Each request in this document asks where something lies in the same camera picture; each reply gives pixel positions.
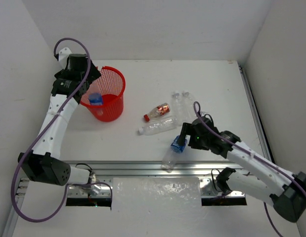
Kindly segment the blue label bottle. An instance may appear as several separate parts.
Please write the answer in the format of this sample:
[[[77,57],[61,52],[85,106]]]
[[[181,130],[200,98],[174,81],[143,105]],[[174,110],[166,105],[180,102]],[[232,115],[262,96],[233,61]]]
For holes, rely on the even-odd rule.
[[[90,111],[97,116],[102,116],[103,115],[103,99],[102,95],[98,92],[96,93],[91,93],[88,96],[89,104],[92,105],[93,107],[90,109]]]
[[[166,154],[163,157],[161,168],[163,170],[166,170],[167,172],[171,172],[173,168],[175,167],[176,163],[178,162],[178,159],[183,154],[183,151],[186,147],[187,140],[184,139],[183,144],[178,144],[179,136],[177,136],[169,146]]]

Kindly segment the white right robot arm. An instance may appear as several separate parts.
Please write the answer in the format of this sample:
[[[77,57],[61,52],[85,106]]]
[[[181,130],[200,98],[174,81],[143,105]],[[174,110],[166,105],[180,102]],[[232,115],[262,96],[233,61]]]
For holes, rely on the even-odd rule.
[[[192,149],[211,151],[243,167],[252,174],[246,177],[227,167],[216,177],[221,192],[241,191],[274,208],[285,220],[295,223],[306,210],[306,174],[285,170],[250,149],[230,131],[218,131],[211,118],[197,118],[183,123],[178,143]]]

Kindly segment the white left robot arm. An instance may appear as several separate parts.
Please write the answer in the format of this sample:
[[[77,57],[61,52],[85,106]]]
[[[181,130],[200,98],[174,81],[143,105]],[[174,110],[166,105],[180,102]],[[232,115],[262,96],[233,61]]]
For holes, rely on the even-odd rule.
[[[21,168],[31,181],[58,186],[90,182],[90,170],[71,167],[60,159],[68,122],[91,83],[101,76],[87,60],[85,54],[70,54],[65,68],[55,74],[49,108],[40,129],[42,136],[27,155],[19,155],[25,158]]]

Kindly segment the clear bottle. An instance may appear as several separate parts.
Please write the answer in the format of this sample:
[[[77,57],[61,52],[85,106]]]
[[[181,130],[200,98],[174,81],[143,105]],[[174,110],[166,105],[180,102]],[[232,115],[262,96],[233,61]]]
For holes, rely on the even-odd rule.
[[[172,93],[172,109],[179,126],[182,126],[184,122],[188,121],[188,112],[183,101],[183,96],[179,91]]]
[[[194,112],[194,102],[196,99],[194,98],[193,94],[187,90],[182,92],[183,102],[187,110],[187,122],[193,122],[197,119],[196,114]]]

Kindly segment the clear bottle lying sideways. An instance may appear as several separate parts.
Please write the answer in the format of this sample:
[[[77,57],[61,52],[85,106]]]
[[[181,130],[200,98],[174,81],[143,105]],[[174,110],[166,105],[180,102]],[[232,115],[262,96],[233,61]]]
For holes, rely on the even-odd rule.
[[[158,133],[170,131],[178,127],[176,117],[169,116],[159,120],[153,120],[138,129],[139,135],[155,135]]]

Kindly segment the aluminium front rail frame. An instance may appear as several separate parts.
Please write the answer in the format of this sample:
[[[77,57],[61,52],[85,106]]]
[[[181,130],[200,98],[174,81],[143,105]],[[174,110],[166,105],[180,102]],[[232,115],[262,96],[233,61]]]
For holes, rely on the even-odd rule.
[[[74,168],[90,170],[95,179],[113,185],[115,178],[188,178],[199,179],[201,197],[211,199],[219,195],[213,180],[224,168],[230,167],[245,176],[253,173],[229,161],[178,162],[167,171],[160,161],[66,161]]]

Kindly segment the red mesh plastic bin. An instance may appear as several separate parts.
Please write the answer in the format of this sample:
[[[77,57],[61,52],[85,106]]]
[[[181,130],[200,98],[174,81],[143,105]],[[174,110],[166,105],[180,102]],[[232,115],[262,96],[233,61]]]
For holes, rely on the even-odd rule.
[[[123,112],[126,81],[123,74],[113,67],[104,66],[100,73],[101,77],[90,85],[88,91],[82,96],[80,104],[99,121],[111,122]],[[95,93],[101,95],[102,105],[95,105],[89,101],[89,96]]]

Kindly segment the red label red cap bottle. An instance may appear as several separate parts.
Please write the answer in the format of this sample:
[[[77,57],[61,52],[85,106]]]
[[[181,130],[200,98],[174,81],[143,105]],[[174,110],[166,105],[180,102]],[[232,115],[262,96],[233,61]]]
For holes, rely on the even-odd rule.
[[[165,114],[170,112],[170,106],[168,103],[163,103],[155,107],[151,112],[145,114],[143,116],[145,122],[149,122],[152,120],[159,119],[160,117],[164,116]]]

